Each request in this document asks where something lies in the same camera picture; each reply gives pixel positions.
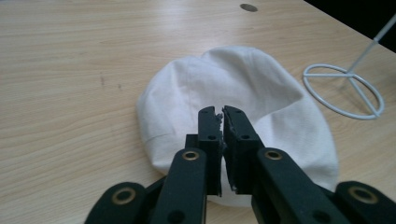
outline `wood grain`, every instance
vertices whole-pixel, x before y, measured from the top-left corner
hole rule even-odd
[[[107,188],[160,178],[144,153],[134,105],[176,58],[251,46],[301,82],[309,64],[348,67],[370,43],[301,0],[244,3],[259,10],[235,0],[0,1],[0,222],[82,223]],[[396,55],[381,46],[357,69],[384,96],[380,119],[348,119],[318,105],[338,148],[340,181],[373,185],[393,200],[395,71]],[[365,112],[342,82],[333,91],[318,85],[332,102]],[[255,217],[249,208],[209,203],[207,223]]]

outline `light wood surface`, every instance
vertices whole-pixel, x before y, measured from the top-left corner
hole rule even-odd
[[[82,223],[109,187],[160,178],[145,155],[135,103],[176,58],[251,46],[301,82],[309,64],[349,67],[369,43],[302,0],[0,1],[0,223]],[[356,70],[384,96],[377,120],[318,105],[337,146],[340,181],[367,183],[393,200],[395,71],[396,54],[381,46]],[[367,111],[345,82],[315,85],[332,102]],[[208,203],[207,223],[257,222],[250,208]]]

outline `white cloth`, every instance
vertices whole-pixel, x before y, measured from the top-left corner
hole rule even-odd
[[[166,65],[137,102],[143,142],[152,165],[166,174],[186,134],[198,132],[198,111],[213,105],[243,110],[266,147],[285,150],[318,185],[333,189],[338,163],[329,127],[310,95],[271,56],[259,49],[221,47],[201,57]],[[235,195],[222,162],[222,198],[230,206],[250,206]]]

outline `white cap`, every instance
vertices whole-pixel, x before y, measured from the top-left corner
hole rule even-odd
[[[318,185],[333,189],[338,163],[325,118],[303,87],[259,49],[230,46],[166,65],[137,102],[140,132],[152,165],[166,174],[186,134],[198,133],[198,111],[225,105],[243,110],[266,147],[289,153]],[[230,206],[250,206],[235,195],[222,163],[221,198]]]

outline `white wire stand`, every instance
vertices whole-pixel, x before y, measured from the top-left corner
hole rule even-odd
[[[393,15],[393,17],[390,19],[390,21],[381,29],[381,31],[376,35],[376,37],[373,39],[372,43],[366,48],[366,50],[361,54],[361,56],[354,62],[347,70],[341,67],[337,67],[331,64],[326,64],[326,63],[315,63],[307,66],[304,70],[304,75],[303,75],[303,81],[308,89],[308,91],[322,104],[326,105],[328,108],[331,110],[342,114],[344,116],[353,118],[353,119],[376,119],[378,118],[381,113],[384,111],[385,104],[384,104],[384,99],[382,98],[381,94],[379,91],[371,85],[368,81],[363,79],[362,77],[356,75],[353,70],[355,67],[358,65],[358,63],[367,55],[367,53],[370,51],[370,49],[378,44],[379,40],[388,32],[388,30],[393,26],[393,24],[396,22],[396,14]],[[328,68],[332,69],[341,73],[330,73],[330,74],[322,74],[322,73],[309,73],[309,71],[313,68]],[[327,101],[325,101],[311,86],[309,83],[309,78],[310,77],[342,77],[342,78],[347,78],[349,83],[352,85],[352,87],[355,89],[355,91],[359,94],[361,99],[364,101],[364,103],[367,104],[367,106],[370,108],[372,114],[371,115],[359,115],[359,114],[353,114],[350,112],[347,112],[343,109],[340,109],[334,105],[331,105]],[[378,107],[375,108],[370,102],[370,100],[367,98],[367,96],[364,94],[364,92],[361,90],[361,88],[358,86],[356,81],[360,82],[363,84],[364,87],[366,87],[370,92],[375,96],[375,99],[378,101]]]

